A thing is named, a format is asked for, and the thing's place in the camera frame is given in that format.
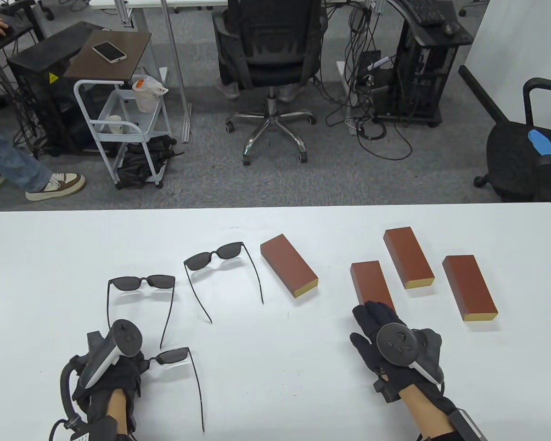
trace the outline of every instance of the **gray carpet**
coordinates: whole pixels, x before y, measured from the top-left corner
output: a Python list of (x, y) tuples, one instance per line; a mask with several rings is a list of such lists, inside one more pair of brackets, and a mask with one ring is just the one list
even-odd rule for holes
[[(464, 0), (456, 0), (460, 6)], [(323, 48), (323, 76), (326, 86), (341, 96), (334, 61), (343, 58), (347, 44), (349, 9), (336, 13), (330, 23)], [(89, 8), (71, 13), (55, 7), (51, 23), (58, 31), (79, 20), (120, 28), (118, 18)], [(473, 34), (484, 8), (469, 10), (461, 23)], [(167, 38), (160, 27), (159, 11), (147, 13), (154, 33), (157, 58), (167, 59)], [(241, 164), (242, 145), (252, 126), (240, 125), (226, 134), (224, 119), (233, 111), (257, 109), (265, 90), (242, 93), (236, 102), (227, 102), (212, 84), (218, 77), (214, 35), (208, 11), (183, 11), (172, 17), (182, 61), (187, 96), (193, 103), (190, 143), (178, 144), (185, 155), (174, 158), (166, 171), (164, 188), (116, 190), (99, 156), (43, 156), (42, 162), (55, 171), (76, 171), (86, 175), (87, 185), (68, 198), (29, 202), (24, 193), (10, 183), (0, 187), (0, 210), (87, 210), (139, 208), (210, 208), (238, 206), (301, 206), (343, 204), (453, 204), (496, 202), (488, 188), (476, 189), (473, 177), (485, 172), (485, 143), (494, 122), (456, 73), (468, 49), (458, 54), (445, 88), (441, 109), (444, 122), (436, 129), (426, 126), (402, 128), (414, 153), (406, 160), (378, 159), (360, 148), (349, 136), (345, 124), (328, 128), (324, 117), (334, 107), (312, 86), (308, 86), (292, 105), (282, 110), (307, 108), (318, 117), (316, 126), (293, 124), (309, 150), (309, 163), (299, 164), (290, 139), (276, 130), (264, 134), (254, 146), (253, 164)], [(401, 29), (401, 18), (388, 5), (376, 30), (376, 43), (385, 55), (393, 55)], [(181, 133), (181, 103), (173, 90), (167, 95), (167, 108), (176, 138)], [(17, 130), (9, 111), (0, 112), (0, 130)], [(392, 126), (382, 141), (367, 141), (376, 153), (401, 156), (406, 143)]]

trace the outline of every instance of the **forearm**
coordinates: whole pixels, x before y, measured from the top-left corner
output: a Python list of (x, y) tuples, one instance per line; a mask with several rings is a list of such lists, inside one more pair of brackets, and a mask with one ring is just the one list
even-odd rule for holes
[(118, 424), (117, 433), (128, 435), (127, 430), (127, 399), (122, 389), (116, 389), (108, 402), (107, 415), (110, 415)]
[(399, 394), (425, 439), (455, 431), (446, 414), (437, 409), (416, 385), (408, 386)]

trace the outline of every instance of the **computer mouse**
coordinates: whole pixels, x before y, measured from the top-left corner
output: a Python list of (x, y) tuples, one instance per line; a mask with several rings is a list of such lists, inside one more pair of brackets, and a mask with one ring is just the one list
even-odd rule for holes
[(447, 22), (445, 23), (445, 25), (443, 26), (443, 33), (450, 37), (450, 38), (453, 38), (454, 36), (456, 36), (457, 32), (459, 32), (461, 29), (461, 25), (456, 22), (456, 21), (453, 21), (453, 22)]

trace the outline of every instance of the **brown tabletop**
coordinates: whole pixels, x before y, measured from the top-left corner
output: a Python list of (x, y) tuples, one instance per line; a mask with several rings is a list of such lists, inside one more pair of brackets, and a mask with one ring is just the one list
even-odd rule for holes
[[(151, 39), (149, 32), (94, 31), (65, 72), (65, 78), (129, 81)], [(108, 63), (92, 46), (111, 42), (127, 54), (126, 59)]]

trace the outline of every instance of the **sunglasses temple arm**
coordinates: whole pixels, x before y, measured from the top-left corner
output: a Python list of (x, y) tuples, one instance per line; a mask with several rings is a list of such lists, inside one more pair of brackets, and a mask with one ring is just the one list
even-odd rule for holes
[(171, 302), (169, 304), (169, 312), (167, 313), (166, 325), (163, 327), (162, 340), (159, 342), (159, 349), (161, 350), (163, 345), (163, 339), (165, 337), (165, 332), (167, 330), (167, 325), (169, 324), (169, 317), (171, 316), (171, 308), (173, 307), (173, 295), (175, 293), (175, 279), (173, 281), (173, 286), (171, 287)]
[(112, 285), (112, 282), (108, 281), (108, 289), (106, 290), (106, 321), (108, 322), (108, 329), (110, 329), (110, 285)]
[(204, 406), (202, 405), (202, 389), (200, 389), (200, 379), (198, 378), (198, 371), (196, 371), (196, 365), (194, 365), (194, 357), (192, 356), (192, 351), (190, 348), (187, 348), (188, 353), (190, 354), (190, 360), (192, 361), (192, 368), (194, 369), (194, 375), (196, 376), (196, 383), (198, 384), (198, 396), (200, 397), (200, 419), (202, 420), (202, 432), (206, 432), (204, 428)]
[(249, 250), (245, 246), (244, 243), (242, 243), (242, 247), (245, 249), (245, 252), (247, 253), (247, 256), (249, 256), (249, 260), (251, 261), (251, 264), (253, 265), (253, 269), (255, 270), (255, 274), (257, 275), (257, 282), (259, 283), (259, 295), (261, 296), (261, 304), (265, 305), (263, 302), (263, 291), (261, 290), (261, 279), (259, 278), (259, 273), (257, 272), (257, 268), (255, 267), (255, 263), (253, 262), (253, 259), (251, 255), (249, 254)]
[(198, 295), (196, 294), (196, 291), (194, 290), (194, 286), (192, 285), (192, 280), (190, 279), (190, 274), (188, 273), (188, 268), (186, 267), (186, 264), (184, 263), (184, 270), (186, 272), (186, 276), (188, 276), (188, 282), (190, 282), (190, 288), (192, 288), (192, 292), (194, 293), (194, 297), (196, 297), (196, 300), (198, 300), (198, 304), (202, 308), (202, 311), (206, 314), (206, 317), (208, 317), (208, 320), (210, 320), (210, 323), (212, 323), (212, 319), (206, 312), (206, 308), (202, 305), (202, 302), (200, 302), (200, 299), (198, 298)]

